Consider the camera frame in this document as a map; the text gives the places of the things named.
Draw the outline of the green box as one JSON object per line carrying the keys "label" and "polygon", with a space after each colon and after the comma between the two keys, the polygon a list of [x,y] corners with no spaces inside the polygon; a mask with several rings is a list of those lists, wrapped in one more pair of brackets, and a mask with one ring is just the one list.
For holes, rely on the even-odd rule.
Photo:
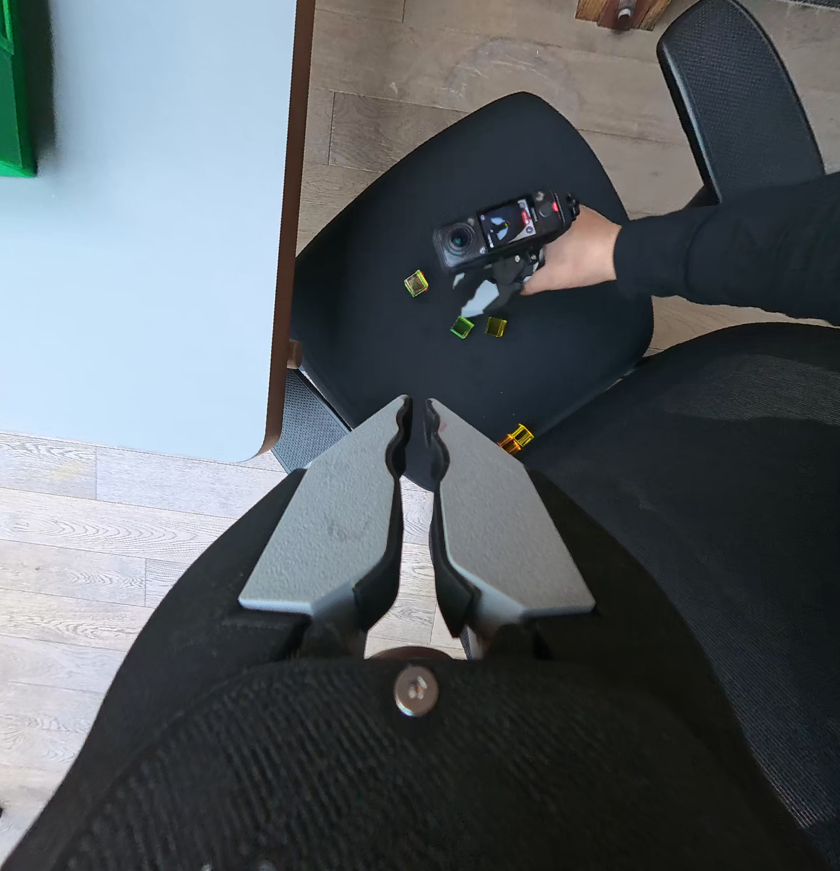
{"label": "green box", "polygon": [[54,144],[54,55],[47,1],[0,1],[0,177],[34,178]]}

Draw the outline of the grey desk with brown edge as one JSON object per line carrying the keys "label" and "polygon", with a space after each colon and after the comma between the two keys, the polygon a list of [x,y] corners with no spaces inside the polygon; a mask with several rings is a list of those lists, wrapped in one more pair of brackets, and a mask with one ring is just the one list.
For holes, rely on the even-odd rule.
{"label": "grey desk with brown edge", "polygon": [[0,177],[0,431],[238,463],[283,425],[315,2],[49,2]]}

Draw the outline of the person's right hand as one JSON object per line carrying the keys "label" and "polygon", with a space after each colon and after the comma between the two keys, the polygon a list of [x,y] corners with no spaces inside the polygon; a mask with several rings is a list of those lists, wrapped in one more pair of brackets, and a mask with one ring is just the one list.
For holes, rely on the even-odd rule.
{"label": "person's right hand", "polygon": [[528,278],[521,294],[594,287],[616,279],[614,250],[621,225],[580,208],[571,227],[544,249],[544,265]]}

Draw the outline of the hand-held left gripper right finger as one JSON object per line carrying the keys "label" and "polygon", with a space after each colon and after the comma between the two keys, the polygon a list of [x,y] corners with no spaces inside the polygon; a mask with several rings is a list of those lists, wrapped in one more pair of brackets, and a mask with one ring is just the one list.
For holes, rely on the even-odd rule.
{"label": "hand-held left gripper right finger", "polygon": [[430,554],[453,637],[589,614],[595,598],[526,468],[440,401],[425,411],[435,483]]}

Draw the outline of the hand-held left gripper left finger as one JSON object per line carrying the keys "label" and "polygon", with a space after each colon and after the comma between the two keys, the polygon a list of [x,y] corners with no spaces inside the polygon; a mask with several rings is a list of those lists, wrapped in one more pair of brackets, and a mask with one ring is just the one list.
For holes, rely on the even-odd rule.
{"label": "hand-held left gripper left finger", "polygon": [[303,469],[239,595],[244,609],[367,631],[391,608],[411,420],[411,398],[397,396]]}

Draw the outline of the wooden block with bolt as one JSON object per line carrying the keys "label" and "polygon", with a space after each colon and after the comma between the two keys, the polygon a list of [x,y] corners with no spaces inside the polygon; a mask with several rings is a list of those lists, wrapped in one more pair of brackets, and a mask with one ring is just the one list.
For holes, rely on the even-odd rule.
{"label": "wooden block with bolt", "polygon": [[652,30],[671,1],[578,1],[577,20],[605,29]]}

